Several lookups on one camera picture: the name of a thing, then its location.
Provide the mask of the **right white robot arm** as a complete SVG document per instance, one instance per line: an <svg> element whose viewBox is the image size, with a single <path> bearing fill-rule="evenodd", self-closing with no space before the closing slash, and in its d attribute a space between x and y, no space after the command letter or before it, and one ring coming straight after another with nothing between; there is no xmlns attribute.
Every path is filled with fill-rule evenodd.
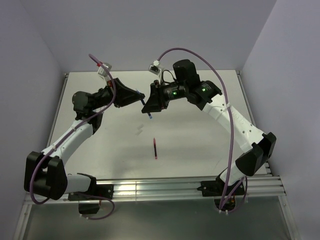
<svg viewBox="0 0 320 240"><path fill-rule="evenodd" d="M250 123L226 101L225 95L212 81L201 80L190 60L175 62L173 71L173 82L155 80L150 84L150 96L141 111L144 114L161 112L168 108L169 102L185 98L227 130L242 150L242 155L228 164L218 177L216 189L227 195L236 182L253 176L265 164L273 153L277 138L272 132L265 133Z"/></svg>

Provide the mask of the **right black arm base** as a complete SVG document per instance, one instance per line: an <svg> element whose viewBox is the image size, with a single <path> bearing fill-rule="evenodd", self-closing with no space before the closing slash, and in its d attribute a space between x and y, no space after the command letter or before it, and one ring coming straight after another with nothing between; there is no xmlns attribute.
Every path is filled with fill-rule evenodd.
<svg viewBox="0 0 320 240"><path fill-rule="evenodd" d="M223 202L221 200L225 183L216 178L215 180L206 180L201 181L200 186L197 188L198 191L201 192L203 197L213 197L214 205L219 210L220 203ZM229 211L236 209L236 196L242 196L246 193L246 187L243 182L237 181L231 186L227 186L225 198L232 192L230 198L226 201L226 203L222 207L222 212L228 213Z"/></svg>

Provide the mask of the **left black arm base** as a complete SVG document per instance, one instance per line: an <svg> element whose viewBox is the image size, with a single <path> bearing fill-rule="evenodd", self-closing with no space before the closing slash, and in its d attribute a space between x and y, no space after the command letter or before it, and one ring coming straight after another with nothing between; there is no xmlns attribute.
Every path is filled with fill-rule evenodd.
<svg viewBox="0 0 320 240"><path fill-rule="evenodd" d="M86 192L69 193L67 200L78 202L78 212L82 217L88 220L102 220L112 215L115 210L115 203L112 201L113 194L113 184L98 184ZM111 203L111 210L104 216L97 216L102 201Z"/></svg>

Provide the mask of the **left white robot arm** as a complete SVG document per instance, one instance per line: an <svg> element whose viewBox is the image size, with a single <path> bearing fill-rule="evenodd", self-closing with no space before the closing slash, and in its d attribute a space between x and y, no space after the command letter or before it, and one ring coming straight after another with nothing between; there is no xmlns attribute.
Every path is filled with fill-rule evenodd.
<svg viewBox="0 0 320 240"><path fill-rule="evenodd" d="M32 151L26 158L24 190L47 200L58 200L64 194L79 193L91 200L98 193L94 176L78 173L68 175L65 165L73 153L101 126L103 111L142 101L145 95L126 87L118 78L108 81L106 87L95 93L78 91L72 96L76 117L71 127L53 144L41 152Z"/></svg>

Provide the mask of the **blue pen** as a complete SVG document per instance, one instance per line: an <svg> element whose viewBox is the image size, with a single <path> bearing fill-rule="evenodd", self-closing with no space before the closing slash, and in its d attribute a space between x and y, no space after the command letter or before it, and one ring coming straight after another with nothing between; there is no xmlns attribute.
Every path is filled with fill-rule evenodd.
<svg viewBox="0 0 320 240"><path fill-rule="evenodd" d="M141 103L142 103L142 105L143 105L143 106L145 106L145 105L146 105L146 103L145 103L145 100L144 100L144 99L141 99L140 101L141 101ZM150 113L150 112L147 112L147 115L148 115L149 119L153 119L153 117L152 117L152 115L151 115L151 113Z"/></svg>

